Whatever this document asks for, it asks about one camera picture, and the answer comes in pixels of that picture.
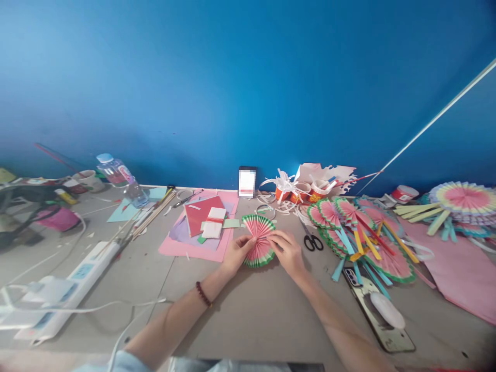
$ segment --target hand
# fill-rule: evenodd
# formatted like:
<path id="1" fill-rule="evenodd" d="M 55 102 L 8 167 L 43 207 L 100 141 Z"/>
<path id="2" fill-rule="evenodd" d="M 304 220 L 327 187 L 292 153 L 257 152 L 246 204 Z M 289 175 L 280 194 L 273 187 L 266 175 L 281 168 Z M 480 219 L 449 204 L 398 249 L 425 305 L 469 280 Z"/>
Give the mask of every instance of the hand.
<path id="1" fill-rule="evenodd" d="M 257 239 L 251 235 L 242 235 L 236 240 L 231 240 L 227 246 L 221 267 L 231 276 L 234 276 L 243 264 L 248 252 L 255 246 L 256 241 Z"/>
<path id="2" fill-rule="evenodd" d="M 286 272 L 296 280 L 306 272 L 301 247 L 290 232 L 275 230 L 267 236 L 272 249 Z"/>

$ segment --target power strip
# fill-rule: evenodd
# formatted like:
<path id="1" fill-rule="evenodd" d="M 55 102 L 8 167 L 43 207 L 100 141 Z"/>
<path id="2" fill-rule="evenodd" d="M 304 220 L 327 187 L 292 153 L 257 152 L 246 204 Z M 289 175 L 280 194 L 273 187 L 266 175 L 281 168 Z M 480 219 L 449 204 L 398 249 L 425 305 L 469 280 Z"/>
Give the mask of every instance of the power strip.
<path id="1" fill-rule="evenodd" d="M 112 242 L 105 252 L 101 253 L 106 245 L 107 242 L 98 243 L 67 277 L 68 280 L 74 282 L 74 285 L 62 298 L 62 305 L 53 307 L 50 303 L 44 303 L 41 308 L 46 307 L 47 310 L 51 308 L 77 308 L 120 248 L 118 243 Z M 70 316 L 70 313 L 47 311 L 34 327 L 20 330 L 14 339 L 30 340 L 32 345 L 39 345 L 43 341 L 55 337 Z"/>

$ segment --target black scissors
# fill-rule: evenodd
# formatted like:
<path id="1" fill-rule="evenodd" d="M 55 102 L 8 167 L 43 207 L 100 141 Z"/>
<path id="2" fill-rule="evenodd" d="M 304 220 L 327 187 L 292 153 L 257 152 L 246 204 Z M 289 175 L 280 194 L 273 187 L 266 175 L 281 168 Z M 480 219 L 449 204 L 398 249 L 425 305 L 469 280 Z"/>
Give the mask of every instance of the black scissors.
<path id="1" fill-rule="evenodd" d="M 301 224 L 303 225 L 303 228 L 305 229 L 306 235 L 305 239 L 303 239 L 303 242 L 305 243 L 305 247 L 313 252 L 315 249 L 318 251 L 322 251 L 324 249 L 324 245 L 322 244 L 322 241 L 317 238 L 315 235 L 310 234 L 310 231 L 306 228 L 306 225 L 303 223 L 302 220 L 300 220 Z"/>

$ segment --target blue wall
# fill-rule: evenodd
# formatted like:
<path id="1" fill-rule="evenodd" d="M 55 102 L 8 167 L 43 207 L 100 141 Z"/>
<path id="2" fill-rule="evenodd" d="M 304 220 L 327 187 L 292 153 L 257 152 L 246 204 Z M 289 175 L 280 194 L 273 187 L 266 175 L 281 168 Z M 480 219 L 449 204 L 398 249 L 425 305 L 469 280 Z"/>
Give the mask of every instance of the blue wall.
<path id="1" fill-rule="evenodd" d="M 273 177 L 302 162 L 368 174 L 496 57 L 495 11 L 490 0 L 2 2 L 0 166 L 68 174 L 41 142 L 87 166 L 110 152 L 146 184 L 235 189 L 239 165 Z M 494 182 L 491 90 L 489 79 L 473 90 L 366 193 L 428 189 L 459 178 L 460 161 L 464 178 Z"/>

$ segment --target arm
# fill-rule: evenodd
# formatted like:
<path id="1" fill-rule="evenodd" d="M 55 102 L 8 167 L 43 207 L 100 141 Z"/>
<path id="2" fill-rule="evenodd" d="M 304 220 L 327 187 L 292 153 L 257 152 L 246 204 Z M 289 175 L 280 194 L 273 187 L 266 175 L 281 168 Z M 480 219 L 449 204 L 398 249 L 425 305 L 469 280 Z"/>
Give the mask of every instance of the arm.
<path id="1" fill-rule="evenodd" d="M 224 262 L 201 282 L 201 288 L 211 302 L 236 275 L 246 254 L 255 244 L 256 240 L 250 238 L 249 235 L 243 235 L 233 240 L 227 248 Z M 160 368 L 207 309 L 193 287 L 139 332 L 125 347 L 125 351 L 153 370 Z"/>
<path id="2" fill-rule="evenodd" d="M 395 371 L 384 354 L 329 297 L 303 265 L 301 247 L 293 235 L 276 230 L 267 238 L 281 265 L 310 301 L 346 370 Z"/>

